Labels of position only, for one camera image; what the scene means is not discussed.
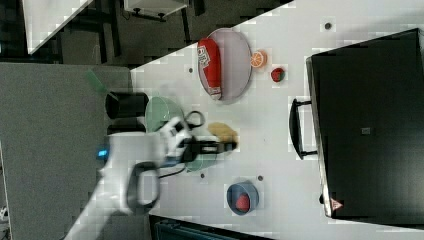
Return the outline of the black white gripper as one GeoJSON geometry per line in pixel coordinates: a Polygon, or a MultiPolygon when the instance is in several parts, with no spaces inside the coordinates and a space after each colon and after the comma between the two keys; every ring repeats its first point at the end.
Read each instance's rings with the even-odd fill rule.
{"type": "Polygon", "coordinates": [[[233,150],[237,148],[236,142],[222,142],[204,140],[196,137],[184,139],[179,146],[183,152],[180,157],[181,163],[193,162],[198,155],[217,154],[218,150],[233,150]]]}

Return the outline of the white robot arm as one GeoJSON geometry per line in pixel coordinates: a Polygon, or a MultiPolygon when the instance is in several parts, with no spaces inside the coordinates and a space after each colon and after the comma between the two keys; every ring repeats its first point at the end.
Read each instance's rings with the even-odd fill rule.
{"type": "Polygon", "coordinates": [[[238,133],[214,122],[210,138],[191,133],[192,124],[173,117],[153,132],[120,132],[108,136],[107,161],[100,180],[63,240],[96,240],[114,214],[144,215],[159,201],[139,200],[140,179],[145,172],[193,162],[199,155],[222,154],[238,145],[238,133]]]}

